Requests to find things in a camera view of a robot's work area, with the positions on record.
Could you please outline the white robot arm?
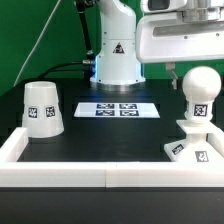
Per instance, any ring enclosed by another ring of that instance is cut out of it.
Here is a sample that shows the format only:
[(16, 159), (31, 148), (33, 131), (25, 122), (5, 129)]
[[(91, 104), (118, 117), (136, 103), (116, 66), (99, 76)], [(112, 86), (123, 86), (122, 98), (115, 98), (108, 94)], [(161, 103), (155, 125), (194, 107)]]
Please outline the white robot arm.
[(224, 59), (224, 0), (140, 0), (141, 19), (120, 0), (99, 0), (101, 50), (95, 88), (142, 86), (142, 66)]

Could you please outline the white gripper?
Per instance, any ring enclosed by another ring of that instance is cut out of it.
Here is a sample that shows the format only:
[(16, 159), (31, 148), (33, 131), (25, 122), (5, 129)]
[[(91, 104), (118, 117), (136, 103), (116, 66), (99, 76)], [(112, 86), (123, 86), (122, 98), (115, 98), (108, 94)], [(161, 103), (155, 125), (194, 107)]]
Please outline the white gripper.
[(141, 63), (167, 63), (176, 89), (174, 62), (224, 59), (224, 20), (184, 23), (180, 13), (144, 16), (137, 25), (136, 55)]

